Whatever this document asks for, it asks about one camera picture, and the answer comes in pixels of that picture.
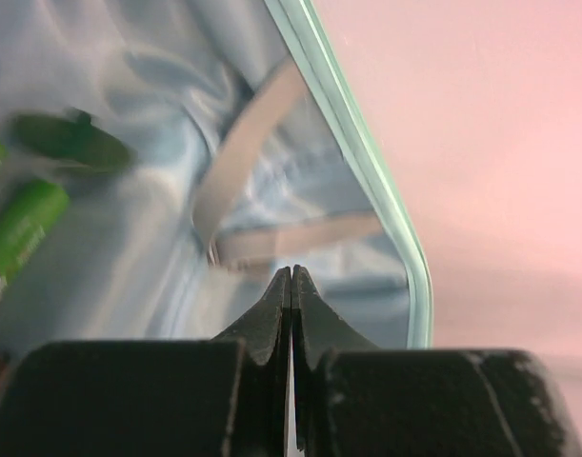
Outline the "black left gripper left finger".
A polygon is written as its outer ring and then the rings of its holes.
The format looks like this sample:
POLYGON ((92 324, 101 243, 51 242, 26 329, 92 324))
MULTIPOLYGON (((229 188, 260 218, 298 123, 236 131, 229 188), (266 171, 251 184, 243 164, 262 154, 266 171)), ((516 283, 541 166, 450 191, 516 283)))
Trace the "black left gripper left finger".
POLYGON ((209 340, 51 343, 13 373, 0 456, 283 456, 291 272, 209 340))

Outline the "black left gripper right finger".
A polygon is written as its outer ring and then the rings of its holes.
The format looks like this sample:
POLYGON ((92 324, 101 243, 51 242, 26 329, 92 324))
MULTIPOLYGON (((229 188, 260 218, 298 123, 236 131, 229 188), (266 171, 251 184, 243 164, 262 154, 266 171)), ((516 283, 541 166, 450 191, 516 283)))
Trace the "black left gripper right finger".
POLYGON ((516 349, 375 345, 291 283, 296 440, 308 456, 582 456, 550 372, 516 349))

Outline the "light blue hard suitcase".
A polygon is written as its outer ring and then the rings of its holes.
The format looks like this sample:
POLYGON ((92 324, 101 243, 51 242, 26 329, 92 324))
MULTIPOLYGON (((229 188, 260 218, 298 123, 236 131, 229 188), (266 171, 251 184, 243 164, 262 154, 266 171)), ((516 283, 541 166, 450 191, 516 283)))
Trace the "light blue hard suitcase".
POLYGON ((431 344, 423 251, 311 1, 0 1, 0 141, 0 209, 35 178, 70 198, 0 300, 3 350, 208 338, 295 264, 378 346, 431 344), (310 90, 258 147, 211 259, 200 184, 288 61, 310 90), (10 136, 20 112, 79 110, 129 166, 71 169, 10 136))

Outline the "green bottle black cap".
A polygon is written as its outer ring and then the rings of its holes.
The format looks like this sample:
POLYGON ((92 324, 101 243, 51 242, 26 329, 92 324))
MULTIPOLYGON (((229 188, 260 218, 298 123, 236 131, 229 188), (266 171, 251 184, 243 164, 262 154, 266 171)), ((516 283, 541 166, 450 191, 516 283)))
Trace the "green bottle black cap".
POLYGON ((0 300, 69 201, 63 187, 33 180, 20 187, 0 212, 0 300))

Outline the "green round cosmetic case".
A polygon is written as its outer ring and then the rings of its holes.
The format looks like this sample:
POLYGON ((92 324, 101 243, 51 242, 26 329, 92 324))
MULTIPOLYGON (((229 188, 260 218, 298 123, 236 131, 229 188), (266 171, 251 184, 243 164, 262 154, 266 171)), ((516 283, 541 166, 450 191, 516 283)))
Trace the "green round cosmetic case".
POLYGON ((26 151, 80 171, 113 173, 132 162, 131 149, 82 110, 73 116, 20 112, 10 120, 10 136, 26 151))

